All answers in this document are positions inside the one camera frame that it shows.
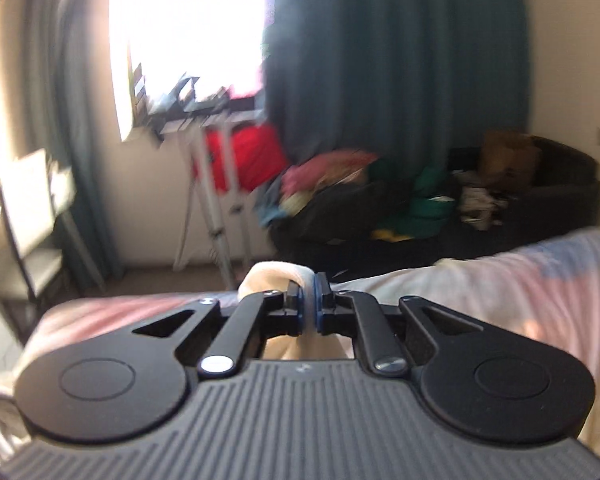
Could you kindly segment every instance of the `ribbed gray surface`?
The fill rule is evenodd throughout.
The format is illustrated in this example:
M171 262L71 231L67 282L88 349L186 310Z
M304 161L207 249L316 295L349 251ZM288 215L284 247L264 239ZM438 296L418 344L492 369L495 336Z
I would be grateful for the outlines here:
M590 480L600 460L574 440L531 450L463 440L405 383L376 380L355 361L259 361L202 384L152 434L99 448L37 440L4 471L14 480Z

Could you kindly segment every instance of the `black sofa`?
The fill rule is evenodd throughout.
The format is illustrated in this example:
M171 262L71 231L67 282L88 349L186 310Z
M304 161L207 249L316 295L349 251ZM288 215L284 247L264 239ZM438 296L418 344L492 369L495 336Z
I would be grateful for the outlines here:
M533 186L509 200L501 226L480 232L462 223L456 213L433 238L398 243L359 238L327 245L295 238L289 222L282 219L269 228L276 257L326 272L333 282L344 282L426 267L441 258L465 260L510 251L596 224L600 209L598 163L559 142L534 137L534 143L542 150L542 157ZM475 170L479 157L479 148L452 150L448 169Z

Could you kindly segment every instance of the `chair seat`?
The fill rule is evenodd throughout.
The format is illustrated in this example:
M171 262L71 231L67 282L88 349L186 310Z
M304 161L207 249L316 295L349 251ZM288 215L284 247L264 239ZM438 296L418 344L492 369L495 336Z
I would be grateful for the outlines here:
M37 297L62 269L62 251L35 249L24 259L24 266ZM27 301L29 291L18 264L9 264L0 276L0 298Z

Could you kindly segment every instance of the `white wall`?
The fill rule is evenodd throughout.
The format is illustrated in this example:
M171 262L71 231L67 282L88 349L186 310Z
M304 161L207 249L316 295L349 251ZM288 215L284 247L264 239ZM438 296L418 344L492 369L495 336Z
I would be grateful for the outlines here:
M141 5L136 10L141 12ZM127 264L169 264L184 221L188 170L175 139L160 148L148 135L120 141L110 73L109 0L92 0L91 25L93 95L104 154L101 178L114 237ZM148 34L152 30L160 34L158 24L148 24ZM253 198L247 207L252 250L256 256L267 256L271 250L251 213L252 202ZM223 201L222 206L226 212L230 204ZM232 255L239 256L238 225L228 215L224 218ZM209 261L211 245L197 202L189 240L193 260Z
M531 131L600 162L600 0L527 0Z

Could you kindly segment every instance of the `gray curtain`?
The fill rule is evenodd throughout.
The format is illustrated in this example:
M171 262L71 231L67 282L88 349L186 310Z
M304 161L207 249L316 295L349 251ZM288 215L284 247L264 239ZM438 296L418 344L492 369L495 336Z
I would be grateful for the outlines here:
M22 87L24 129L29 151L45 148L62 166L71 166L77 187L72 216L103 276L122 266L98 190L98 150L90 104L88 0L24 0ZM90 277L68 235L58 224L65 258L78 284Z
M405 176L524 129L523 0L275 0L267 107L294 163L363 148Z

